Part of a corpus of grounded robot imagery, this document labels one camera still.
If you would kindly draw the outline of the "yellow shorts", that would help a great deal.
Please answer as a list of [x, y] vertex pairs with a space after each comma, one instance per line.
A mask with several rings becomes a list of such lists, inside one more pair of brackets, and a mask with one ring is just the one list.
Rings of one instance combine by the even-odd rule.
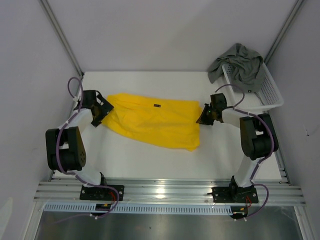
[[113, 110], [102, 124], [115, 133], [169, 149], [194, 151], [200, 145], [200, 103], [129, 93], [109, 95]]

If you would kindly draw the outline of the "grey shorts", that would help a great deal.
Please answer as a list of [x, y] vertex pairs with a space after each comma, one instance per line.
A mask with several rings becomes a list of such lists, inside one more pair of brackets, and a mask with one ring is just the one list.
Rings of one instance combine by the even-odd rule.
[[208, 78], [214, 83], [222, 74], [222, 66], [229, 64], [234, 67], [231, 83], [245, 92], [258, 92], [263, 82], [263, 57], [259, 52], [235, 43], [221, 54], [207, 69]]

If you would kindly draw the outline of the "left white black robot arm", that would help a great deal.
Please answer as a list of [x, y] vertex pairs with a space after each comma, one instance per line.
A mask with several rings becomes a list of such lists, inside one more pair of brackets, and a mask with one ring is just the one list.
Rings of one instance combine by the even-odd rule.
[[89, 126], [98, 127], [112, 112], [114, 106], [98, 90], [85, 90], [71, 117], [57, 128], [45, 132], [48, 167], [65, 175], [74, 176], [97, 200], [108, 196], [109, 188], [104, 175], [86, 166], [87, 154], [82, 133]]

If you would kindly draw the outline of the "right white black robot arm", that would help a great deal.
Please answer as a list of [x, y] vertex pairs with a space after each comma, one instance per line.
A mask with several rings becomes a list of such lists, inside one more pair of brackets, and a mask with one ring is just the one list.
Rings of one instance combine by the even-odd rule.
[[196, 121], [201, 125], [213, 125], [215, 121], [240, 129], [240, 144], [243, 159], [227, 187], [217, 186], [210, 193], [215, 203], [243, 203], [246, 197], [258, 202], [254, 179], [262, 165], [279, 148], [271, 117], [267, 113], [254, 114], [228, 106], [223, 93], [210, 96], [210, 103]]

